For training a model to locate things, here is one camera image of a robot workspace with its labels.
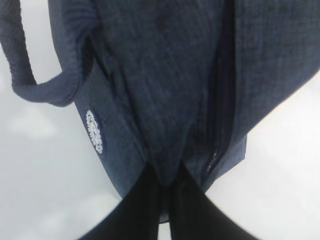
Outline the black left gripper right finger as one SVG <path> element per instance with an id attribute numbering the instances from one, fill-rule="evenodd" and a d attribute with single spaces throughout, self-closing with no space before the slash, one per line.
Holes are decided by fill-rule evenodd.
<path id="1" fill-rule="evenodd" d="M 170 188 L 169 225 L 173 240 L 253 240 L 197 185 L 184 164 Z"/>

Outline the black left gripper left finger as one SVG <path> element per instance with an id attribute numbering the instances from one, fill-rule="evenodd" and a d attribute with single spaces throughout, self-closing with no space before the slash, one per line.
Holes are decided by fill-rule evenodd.
<path id="1" fill-rule="evenodd" d="M 117 207 L 81 239 L 156 240 L 160 212 L 160 186 L 148 163 Z"/>

